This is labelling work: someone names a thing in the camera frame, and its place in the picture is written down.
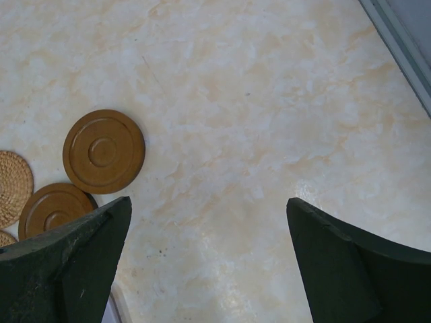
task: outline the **brown wooden coaster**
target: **brown wooden coaster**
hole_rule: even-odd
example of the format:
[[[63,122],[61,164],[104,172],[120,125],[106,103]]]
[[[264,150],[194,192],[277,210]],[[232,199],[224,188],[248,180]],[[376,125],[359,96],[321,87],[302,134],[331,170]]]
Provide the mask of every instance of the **brown wooden coaster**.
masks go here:
[[[96,208],[95,202],[76,186],[66,183],[50,184],[28,199],[21,213],[18,237],[21,241],[37,236]]]
[[[11,151],[0,151],[0,229],[20,218],[33,194],[33,174],[27,162]]]
[[[10,244],[16,243],[16,239],[7,232],[0,231],[0,247],[6,247]]]
[[[91,112],[67,134],[63,164],[84,192],[108,194],[129,185],[141,170],[145,142],[139,127],[114,110]]]

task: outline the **beige marble tile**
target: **beige marble tile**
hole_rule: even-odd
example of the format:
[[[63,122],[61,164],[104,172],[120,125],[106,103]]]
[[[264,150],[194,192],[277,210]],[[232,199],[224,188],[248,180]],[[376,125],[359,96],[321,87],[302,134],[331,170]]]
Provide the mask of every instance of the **beige marble tile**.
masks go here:
[[[293,196],[431,251],[431,122],[357,0],[8,1],[0,46],[0,149],[36,189],[85,113],[144,132],[136,180],[96,196],[133,202],[125,322],[311,323]]]

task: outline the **dark green object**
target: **dark green object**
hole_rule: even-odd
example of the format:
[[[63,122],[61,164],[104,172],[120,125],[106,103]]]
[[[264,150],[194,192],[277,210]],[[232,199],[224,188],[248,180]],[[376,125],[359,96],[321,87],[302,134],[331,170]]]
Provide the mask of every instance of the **dark green object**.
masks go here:
[[[287,216],[314,323],[431,322],[431,253],[301,199],[288,201]]]
[[[0,249],[0,322],[100,323],[131,219],[129,197]]]

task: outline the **round woven mat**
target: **round woven mat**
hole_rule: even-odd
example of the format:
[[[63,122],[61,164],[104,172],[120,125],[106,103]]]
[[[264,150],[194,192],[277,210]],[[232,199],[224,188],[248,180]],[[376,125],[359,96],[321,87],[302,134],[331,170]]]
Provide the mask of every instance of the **round woven mat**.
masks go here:
[[[33,174],[22,157],[0,151],[0,229],[14,224],[33,194]]]
[[[0,247],[5,247],[16,242],[17,241],[13,236],[4,231],[0,231]]]

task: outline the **marble floor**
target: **marble floor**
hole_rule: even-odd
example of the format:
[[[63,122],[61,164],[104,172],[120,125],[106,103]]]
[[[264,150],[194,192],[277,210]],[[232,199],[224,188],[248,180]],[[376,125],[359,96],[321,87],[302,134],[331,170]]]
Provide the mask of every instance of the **marble floor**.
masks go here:
[[[125,323],[311,323],[299,196],[431,251],[431,120],[357,0],[0,2],[0,149],[67,182],[84,114],[140,125]],[[9,228],[16,234],[16,225]]]

